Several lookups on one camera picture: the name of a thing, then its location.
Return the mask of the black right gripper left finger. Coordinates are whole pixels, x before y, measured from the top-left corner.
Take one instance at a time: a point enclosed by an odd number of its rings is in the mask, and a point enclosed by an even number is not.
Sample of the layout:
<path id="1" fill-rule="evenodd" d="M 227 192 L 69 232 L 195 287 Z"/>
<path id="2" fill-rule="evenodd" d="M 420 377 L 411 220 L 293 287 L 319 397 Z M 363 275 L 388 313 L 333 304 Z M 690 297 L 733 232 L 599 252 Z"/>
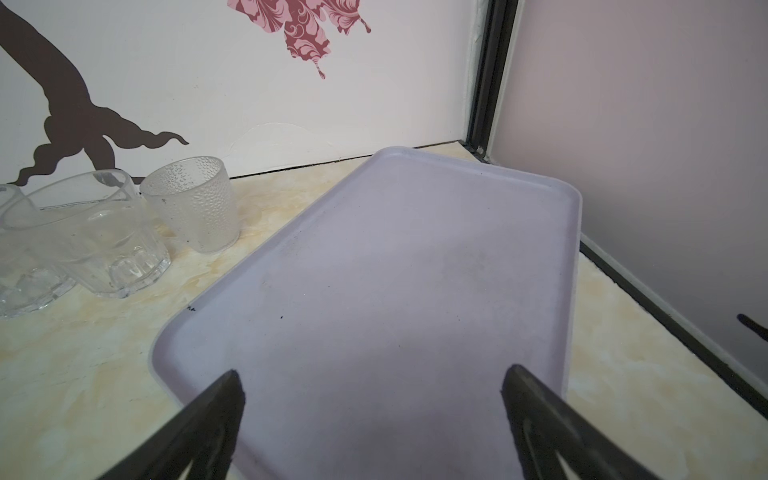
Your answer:
<path id="1" fill-rule="evenodd" d="M 237 371 L 229 370 L 103 479 L 224 479 L 246 403 Z"/>

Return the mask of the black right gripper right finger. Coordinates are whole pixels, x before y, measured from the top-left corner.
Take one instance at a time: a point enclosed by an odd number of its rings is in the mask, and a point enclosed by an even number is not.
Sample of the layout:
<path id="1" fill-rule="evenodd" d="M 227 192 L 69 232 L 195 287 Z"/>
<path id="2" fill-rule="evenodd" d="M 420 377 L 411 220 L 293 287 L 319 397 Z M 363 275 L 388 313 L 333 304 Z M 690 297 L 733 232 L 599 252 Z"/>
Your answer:
<path id="1" fill-rule="evenodd" d="M 501 389 L 515 449 L 526 479 L 654 479 L 641 465 L 520 364 Z"/>

